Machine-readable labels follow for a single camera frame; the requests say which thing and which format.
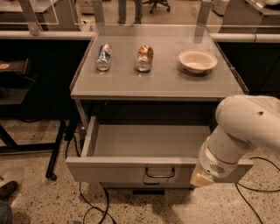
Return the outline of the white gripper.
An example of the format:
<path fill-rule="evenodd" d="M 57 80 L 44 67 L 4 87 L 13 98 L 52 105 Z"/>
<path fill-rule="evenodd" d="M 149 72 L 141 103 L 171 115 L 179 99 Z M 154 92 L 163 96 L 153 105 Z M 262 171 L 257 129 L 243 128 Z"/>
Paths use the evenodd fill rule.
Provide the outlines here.
<path fill-rule="evenodd" d="M 199 167 L 193 170 L 190 183 L 195 187 L 210 186 L 214 183 L 213 176 L 225 178 L 237 167 L 237 164 L 229 164 L 216 158 L 209 150 L 207 141 L 199 149 L 198 162 L 204 170 Z"/>

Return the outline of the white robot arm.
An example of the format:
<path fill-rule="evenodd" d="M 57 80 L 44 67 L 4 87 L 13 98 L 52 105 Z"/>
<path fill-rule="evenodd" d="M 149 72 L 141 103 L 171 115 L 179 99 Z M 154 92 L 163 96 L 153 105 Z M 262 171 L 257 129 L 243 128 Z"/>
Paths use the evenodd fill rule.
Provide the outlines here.
<path fill-rule="evenodd" d="M 232 95 L 215 111 L 217 127 L 199 149 L 190 183 L 209 186 L 229 176 L 239 160 L 258 147 L 280 152 L 280 100 Z"/>

